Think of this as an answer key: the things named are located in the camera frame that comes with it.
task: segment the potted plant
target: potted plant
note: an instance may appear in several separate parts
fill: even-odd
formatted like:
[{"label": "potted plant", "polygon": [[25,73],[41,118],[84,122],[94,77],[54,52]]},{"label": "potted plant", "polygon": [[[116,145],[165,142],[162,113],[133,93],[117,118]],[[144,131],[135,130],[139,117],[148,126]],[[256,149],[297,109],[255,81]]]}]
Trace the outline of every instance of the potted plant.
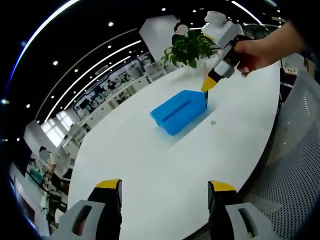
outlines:
[{"label": "potted plant", "polygon": [[168,62],[177,67],[177,63],[184,63],[186,66],[197,68],[197,60],[201,56],[210,57],[213,50],[210,48],[214,43],[205,37],[201,32],[190,30],[185,36],[180,36],[172,47],[164,50],[161,64],[164,68]]}]

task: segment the white pillar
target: white pillar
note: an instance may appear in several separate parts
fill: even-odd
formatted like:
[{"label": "white pillar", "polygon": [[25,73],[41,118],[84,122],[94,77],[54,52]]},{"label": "white pillar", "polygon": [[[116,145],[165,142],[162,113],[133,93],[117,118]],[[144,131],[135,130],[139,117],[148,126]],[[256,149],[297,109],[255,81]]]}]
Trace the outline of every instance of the white pillar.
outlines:
[{"label": "white pillar", "polygon": [[148,18],[139,33],[155,61],[159,61],[166,48],[172,47],[174,27],[178,20],[174,15]]},{"label": "white pillar", "polygon": [[39,157],[39,149],[41,146],[44,146],[50,152],[57,152],[56,146],[48,138],[36,120],[33,120],[25,127],[23,139],[37,157]]}]

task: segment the blue box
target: blue box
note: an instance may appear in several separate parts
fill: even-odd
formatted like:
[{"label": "blue box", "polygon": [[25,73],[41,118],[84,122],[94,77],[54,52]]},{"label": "blue box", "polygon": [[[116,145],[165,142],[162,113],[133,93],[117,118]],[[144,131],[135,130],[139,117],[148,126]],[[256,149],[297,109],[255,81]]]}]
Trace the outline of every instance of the blue box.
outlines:
[{"label": "blue box", "polygon": [[150,112],[150,115],[173,136],[206,109],[204,92],[183,90]]}]

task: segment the white ceiling strip light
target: white ceiling strip light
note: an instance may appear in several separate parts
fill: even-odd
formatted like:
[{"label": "white ceiling strip light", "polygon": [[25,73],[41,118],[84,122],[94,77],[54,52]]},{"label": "white ceiling strip light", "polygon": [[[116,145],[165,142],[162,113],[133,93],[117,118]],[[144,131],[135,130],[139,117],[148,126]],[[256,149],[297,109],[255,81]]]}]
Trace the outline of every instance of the white ceiling strip light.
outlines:
[{"label": "white ceiling strip light", "polygon": [[71,66],[71,67],[69,68],[69,70],[66,71],[65,74],[56,82],[56,84],[53,86],[53,88],[51,89],[51,91],[50,91],[50,92],[48,93],[48,95],[45,97],[44,101],[42,102],[42,104],[41,104],[41,106],[40,106],[40,108],[39,108],[39,110],[38,110],[38,112],[37,112],[36,115],[35,115],[35,119],[38,118],[38,114],[40,113],[40,110],[42,109],[43,105],[45,104],[45,102],[47,101],[47,99],[49,98],[49,96],[51,95],[51,93],[54,91],[54,89],[55,89],[55,88],[57,87],[57,85],[60,83],[60,81],[61,81],[71,70],[73,70],[74,67],[75,67],[78,63],[80,63],[85,57],[87,57],[89,54],[91,54],[92,52],[94,52],[94,51],[97,50],[98,48],[102,47],[103,45],[107,44],[108,42],[110,42],[110,41],[112,41],[112,40],[114,40],[114,39],[116,39],[116,38],[118,38],[118,37],[121,37],[122,35],[125,35],[125,34],[128,34],[128,33],[132,32],[132,31],[135,31],[135,30],[137,30],[137,28],[133,28],[133,29],[131,29],[131,30],[129,30],[129,31],[126,31],[126,32],[123,32],[123,33],[121,33],[121,34],[119,34],[119,35],[117,35],[117,36],[114,36],[113,38],[110,38],[109,40],[103,42],[102,44],[100,44],[100,45],[97,46],[96,48],[92,49],[90,52],[88,52],[86,55],[84,55],[82,58],[80,58],[73,66]]},{"label": "white ceiling strip light", "polygon": [[255,16],[253,15],[248,9],[246,9],[244,6],[240,5],[239,3],[237,3],[236,1],[232,1],[231,3],[233,3],[234,5],[236,5],[238,8],[242,9],[243,11],[245,11],[247,14],[249,14],[254,20],[256,20],[260,25],[262,25],[262,22]]},{"label": "white ceiling strip light", "polygon": [[46,118],[45,118],[45,120],[44,120],[44,123],[46,123],[46,122],[48,121],[49,117],[51,116],[51,114],[53,113],[53,111],[55,110],[55,108],[58,106],[58,104],[61,102],[61,100],[62,100],[62,99],[65,97],[65,95],[71,90],[71,88],[72,88],[75,84],[77,84],[77,82],[79,82],[79,80],[80,80],[81,78],[84,77],[84,75],[86,75],[89,71],[91,71],[91,70],[92,70],[93,68],[95,68],[97,65],[99,65],[99,64],[102,63],[103,61],[107,60],[108,58],[112,57],[113,55],[115,55],[115,54],[121,52],[122,50],[127,49],[127,48],[129,48],[129,47],[131,47],[131,46],[133,46],[133,45],[135,45],[135,44],[138,44],[138,43],[141,43],[141,40],[135,41],[135,42],[133,42],[133,43],[127,45],[127,46],[124,46],[123,48],[120,48],[119,50],[117,50],[117,51],[111,53],[110,55],[106,56],[104,59],[100,60],[100,61],[97,62],[95,65],[93,65],[92,67],[90,67],[87,71],[85,71],[85,73],[82,74],[77,80],[75,80],[74,83],[72,83],[71,86],[68,87],[68,89],[67,89],[67,90],[62,94],[62,96],[56,101],[56,103],[54,104],[53,108],[50,110],[48,116],[46,116]]},{"label": "white ceiling strip light", "polygon": [[68,2],[66,2],[64,5],[62,5],[61,7],[59,7],[54,13],[52,13],[47,20],[45,20],[40,27],[34,32],[34,34],[30,37],[29,41],[26,43],[26,45],[24,46],[18,60],[16,61],[16,64],[13,68],[10,80],[16,70],[16,67],[20,61],[20,59],[22,58],[22,56],[24,55],[24,53],[26,52],[27,48],[30,46],[30,44],[33,42],[33,40],[36,38],[36,36],[54,19],[56,18],[59,14],[61,14],[64,10],[66,10],[67,8],[71,7],[73,4],[75,4],[76,2],[78,2],[80,0],[70,0]]},{"label": "white ceiling strip light", "polygon": [[67,107],[69,107],[69,105],[88,87],[90,86],[97,78],[99,78],[100,76],[102,76],[103,74],[105,74],[107,71],[109,71],[110,69],[114,68],[115,66],[117,66],[118,64],[121,64],[123,61],[129,59],[131,56],[127,56],[126,58],[118,61],[117,63],[113,64],[112,66],[108,67],[106,70],[104,70],[102,73],[100,73],[98,76],[96,76],[94,79],[92,79],[87,85],[85,85],[72,99],[71,101],[64,107],[63,110],[66,110]]}]

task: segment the office desk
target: office desk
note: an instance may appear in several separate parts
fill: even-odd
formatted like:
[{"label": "office desk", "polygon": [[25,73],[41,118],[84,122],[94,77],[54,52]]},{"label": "office desk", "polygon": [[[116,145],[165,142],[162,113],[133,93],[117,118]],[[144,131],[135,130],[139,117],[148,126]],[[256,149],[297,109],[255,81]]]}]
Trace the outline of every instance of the office desk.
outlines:
[{"label": "office desk", "polygon": [[208,222],[209,180],[240,190],[257,165],[275,121],[280,64],[243,78],[236,70],[210,90],[208,109],[175,136],[149,113],[202,79],[180,68],[148,85],[84,138],[68,208],[101,181],[122,179],[121,240],[181,240]]}]

